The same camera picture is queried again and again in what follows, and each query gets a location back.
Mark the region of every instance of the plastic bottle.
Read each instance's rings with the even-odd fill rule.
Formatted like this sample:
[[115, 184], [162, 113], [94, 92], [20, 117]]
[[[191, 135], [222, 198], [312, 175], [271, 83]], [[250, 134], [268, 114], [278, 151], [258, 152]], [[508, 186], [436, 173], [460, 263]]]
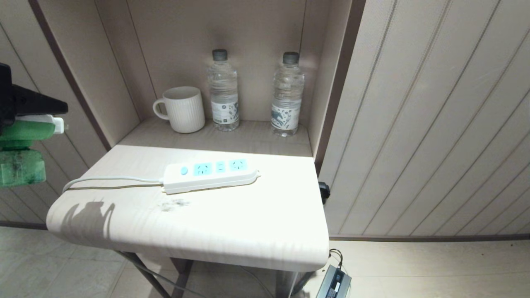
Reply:
[[228, 63], [226, 50], [213, 50], [213, 57], [214, 64], [208, 68], [208, 84], [214, 125], [229, 132], [239, 126], [237, 71]]
[[285, 52], [280, 68], [274, 74], [274, 101], [270, 122], [275, 134], [289, 137], [298, 130], [302, 105], [304, 74], [298, 67], [299, 54]]

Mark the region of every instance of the power strip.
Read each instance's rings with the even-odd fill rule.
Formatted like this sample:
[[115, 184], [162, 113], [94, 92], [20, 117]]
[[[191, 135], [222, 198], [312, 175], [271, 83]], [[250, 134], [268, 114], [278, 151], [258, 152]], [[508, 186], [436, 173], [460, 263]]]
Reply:
[[251, 184], [261, 176], [247, 159], [217, 160], [197, 163], [174, 163], [166, 167], [166, 194], [192, 190]]

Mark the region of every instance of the white mug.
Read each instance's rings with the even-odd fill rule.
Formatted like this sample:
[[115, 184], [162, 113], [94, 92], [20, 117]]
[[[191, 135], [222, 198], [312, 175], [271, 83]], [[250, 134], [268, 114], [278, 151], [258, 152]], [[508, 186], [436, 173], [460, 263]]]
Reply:
[[[156, 106], [165, 104], [167, 115], [157, 111]], [[169, 120], [177, 133], [193, 133], [204, 126], [204, 108], [200, 90], [195, 87], [175, 87], [166, 90], [162, 98], [153, 103], [153, 111], [164, 120]]]

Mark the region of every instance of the floor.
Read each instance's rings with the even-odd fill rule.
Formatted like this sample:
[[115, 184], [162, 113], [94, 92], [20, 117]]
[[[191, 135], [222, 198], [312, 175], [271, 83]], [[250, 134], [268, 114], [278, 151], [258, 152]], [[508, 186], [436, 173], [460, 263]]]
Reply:
[[[352, 276], [352, 298], [530, 297], [530, 240], [330, 241], [330, 248], [344, 255], [343, 268]], [[176, 280], [178, 273], [169, 259], [141, 258], [149, 268]], [[329, 264], [337, 263], [330, 258]], [[325, 268], [317, 271], [298, 298], [316, 297]], [[247, 269], [273, 292], [273, 272]], [[268, 298], [237, 266], [195, 262], [188, 287], [208, 298]], [[113, 251], [70, 244], [46, 231], [0, 227], [0, 297], [159, 296], [131, 263]], [[184, 297], [196, 296], [186, 293]]]

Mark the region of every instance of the wooden shelf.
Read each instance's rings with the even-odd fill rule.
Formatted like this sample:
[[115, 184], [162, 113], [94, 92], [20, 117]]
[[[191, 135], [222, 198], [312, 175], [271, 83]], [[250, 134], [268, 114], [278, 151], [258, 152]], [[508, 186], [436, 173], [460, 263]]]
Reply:
[[292, 137], [279, 137], [272, 133], [270, 122], [241, 121], [232, 132], [216, 130], [212, 120], [198, 132], [179, 134], [171, 129], [169, 121], [149, 118], [143, 121], [120, 145], [164, 148], [196, 149], [225, 152], [293, 155], [311, 157], [307, 129], [298, 126]]

